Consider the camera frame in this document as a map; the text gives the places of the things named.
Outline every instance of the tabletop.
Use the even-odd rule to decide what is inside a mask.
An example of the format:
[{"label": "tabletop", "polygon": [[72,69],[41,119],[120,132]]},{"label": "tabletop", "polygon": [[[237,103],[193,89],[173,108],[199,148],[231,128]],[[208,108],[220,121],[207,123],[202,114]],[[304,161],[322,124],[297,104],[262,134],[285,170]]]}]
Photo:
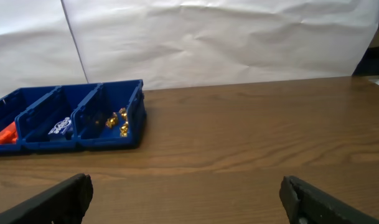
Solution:
[{"label": "tabletop", "polygon": [[0,212],[77,173],[83,223],[288,223],[296,175],[379,219],[379,86],[362,78],[145,91],[137,149],[0,157]]}]

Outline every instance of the blue plastic bin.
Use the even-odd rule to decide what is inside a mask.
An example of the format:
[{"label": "blue plastic bin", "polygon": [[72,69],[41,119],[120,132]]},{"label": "blue plastic bin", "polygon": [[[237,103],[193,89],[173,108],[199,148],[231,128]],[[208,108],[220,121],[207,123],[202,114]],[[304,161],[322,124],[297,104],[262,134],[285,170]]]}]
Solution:
[{"label": "blue plastic bin", "polygon": [[[0,145],[0,152],[136,145],[146,118],[142,86],[142,80],[131,80],[18,89],[0,99],[0,131],[15,121],[18,133],[17,143]],[[118,125],[105,126],[121,108],[127,110],[126,137],[120,136],[125,122],[120,115]],[[50,139],[49,131],[66,117],[72,120],[71,139]]]},{"label": "blue plastic bin", "polygon": [[[0,99],[0,131],[10,125],[20,112],[53,90],[54,86],[20,88]],[[2,144],[0,152],[19,151],[21,144]]]}]

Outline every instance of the blue package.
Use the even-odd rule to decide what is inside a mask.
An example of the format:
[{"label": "blue package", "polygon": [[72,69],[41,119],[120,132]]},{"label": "blue package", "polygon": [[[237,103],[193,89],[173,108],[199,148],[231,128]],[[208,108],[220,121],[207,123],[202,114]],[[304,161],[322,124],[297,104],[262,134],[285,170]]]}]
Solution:
[{"label": "blue package", "polygon": [[48,133],[50,141],[70,140],[73,134],[72,120],[69,117],[59,121]]}]

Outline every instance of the white backdrop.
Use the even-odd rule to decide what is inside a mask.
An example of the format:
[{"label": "white backdrop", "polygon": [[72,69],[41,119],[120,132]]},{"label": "white backdrop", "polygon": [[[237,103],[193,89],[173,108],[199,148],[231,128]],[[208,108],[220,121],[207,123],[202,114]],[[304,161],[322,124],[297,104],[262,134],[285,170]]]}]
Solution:
[{"label": "white backdrop", "polygon": [[[89,82],[145,89],[351,75],[379,0],[63,0]],[[0,97],[86,82],[60,1],[0,0]]]}]

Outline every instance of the storage bin compartment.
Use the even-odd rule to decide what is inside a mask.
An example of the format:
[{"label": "storage bin compartment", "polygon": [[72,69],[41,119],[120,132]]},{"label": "storage bin compartment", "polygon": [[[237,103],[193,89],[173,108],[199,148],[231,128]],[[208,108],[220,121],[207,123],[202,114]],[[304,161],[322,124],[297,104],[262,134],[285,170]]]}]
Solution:
[{"label": "storage bin compartment", "polygon": [[[73,115],[78,143],[84,147],[135,145],[141,135],[146,112],[142,80],[102,83],[78,106]],[[125,120],[118,111],[126,108],[128,132],[120,136]],[[118,124],[111,129],[105,123],[118,114]]]},{"label": "storage bin compartment", "polygon": [[57,86],[44,99],[28,107],[16,118],[22,145],[28,150],[73,149],[77,142],[74,134],[62,139],[52,139],[49,132],[65,118],[73,121],[74,109],[98,85]]},{"label": "storage bin compartment", "polygon": [[[46,93],[52,91],[54,86],[33,88],[20,88],[0,99],[0,132],[14,122],[16,116],[23,112],[29,105],[40,99]],[[0,152],[19,151],[20,136],[16,144],[0,144]]]}]

